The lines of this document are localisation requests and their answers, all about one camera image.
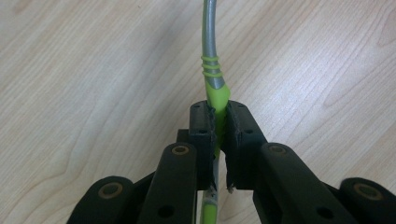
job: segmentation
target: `wooden table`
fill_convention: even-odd
[[[205,99],[202,1],[0,3],[0,223],[65,223],[96,180],[136,181]],[[396,193],[396,2],[220,1],[232,99],[323,181]],[[219,223],[259,223],[251,192]]]

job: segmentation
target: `green cable sleeve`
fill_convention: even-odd
[[[220,145],[222,144],[224,137],[224,126],[225,126],[225,116],[226,116],[226,107],[228,104],[228,99],[230,99],[230,89],[227,85],[223,85],[220,89],[214,89],[210,84],[206,81],[206,97],[207,102],[210,106],[215,108],[215,117],[216,117],[216,148],[215,155],[219,156]]]
[[[202,210],[201,223],[216,223],[218,207],[215,204],[205,204]]]

